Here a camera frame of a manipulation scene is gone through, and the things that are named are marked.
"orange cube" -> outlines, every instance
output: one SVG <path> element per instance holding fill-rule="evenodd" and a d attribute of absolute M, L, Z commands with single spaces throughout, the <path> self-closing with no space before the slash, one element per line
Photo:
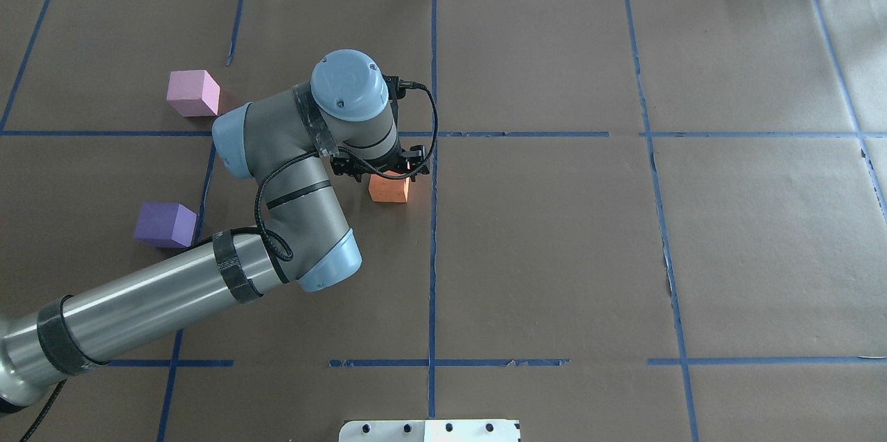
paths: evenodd
<path fill-rule="evenodd" d="M 410 180 L 385 179 L 373 175 L 370 177 L 370 197 L 374 202 L 381 203 L 406 203 L 410 192 Z"/>

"cube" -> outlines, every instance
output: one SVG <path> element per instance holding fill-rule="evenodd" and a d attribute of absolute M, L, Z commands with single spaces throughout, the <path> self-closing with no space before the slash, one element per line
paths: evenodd
<path fill-rule="evenodd" d="M 205 69 L 169 73 L 167 102 L 181 116 L 217 116 L 219 84 Z"/>
<path fill-rule="evenodd" d="M 142 203 L 133 237 L 153 247 L 190 247 L 197 214 L 178 203 Z"/>
<path fill-rule="evenodd" d="M 406 203 L 409 193 L 409 179 L 385 179 L 385 177 L 377 175 L 370 177 L 370 197 L 373 198 L 374 202 Z"/>

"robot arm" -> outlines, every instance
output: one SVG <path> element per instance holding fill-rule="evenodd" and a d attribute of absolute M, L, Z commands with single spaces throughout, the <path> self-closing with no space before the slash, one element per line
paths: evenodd
<path fill-rule="evenodd" d="M 397 136 L 396 101 L 408 86 L 419 85 L 381 75 L 364 53 L 335 51 L 310 82 L 219 117 L 213 142 L 225 167 L 260 186 L 258 227 L 217 233 L 31 315 L 0 316 L 0 416 L 35 404 L 56 382 L 273 288 L 297 281 L 318 291 L 357 272 L 360 252 L 320 157 L 332 155 L 333 171 L 358 181 L 369 171 L 428 173 L 424 148 L 406 152 Z M 261 193 L 267 222 L 259 218 Z"/>

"light blue cap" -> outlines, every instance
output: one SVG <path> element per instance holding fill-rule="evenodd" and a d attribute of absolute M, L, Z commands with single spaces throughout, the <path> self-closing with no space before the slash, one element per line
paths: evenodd
<path fill-rule="evenodd" d="M 354 230 L 349 229 L 320 262 L 298 278 L 299 285 L 308 292 L 329 288 L 355 274 L 363 261 L 358 243 L 354 240 Z"/>
<path fill-rule="evenodd" d="M 213 122 L 213 144 L 225 162 L 225 168 L 238 179 L 253 177 L 247 167 L 247 148 L 243 143 L 243 126 L 247 120 L 247 108 L 252 103 L 216 118 Z"/>
<path fill-rule="evenodd" d="M 346 122 L 365 122 L 387 104 L 381 70 L 367 54 L 351 48 L 333 51 L 314 66 L 311 94 L 326 113 Z"/>

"pink block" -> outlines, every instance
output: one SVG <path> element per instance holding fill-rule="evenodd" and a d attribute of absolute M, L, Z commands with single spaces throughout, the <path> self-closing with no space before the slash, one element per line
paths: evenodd
<path fill-rule="evenodd" d="M 167 102 L 182 116 L 217 116 L 219 84 L 205 69 L 169 73 Z"/>

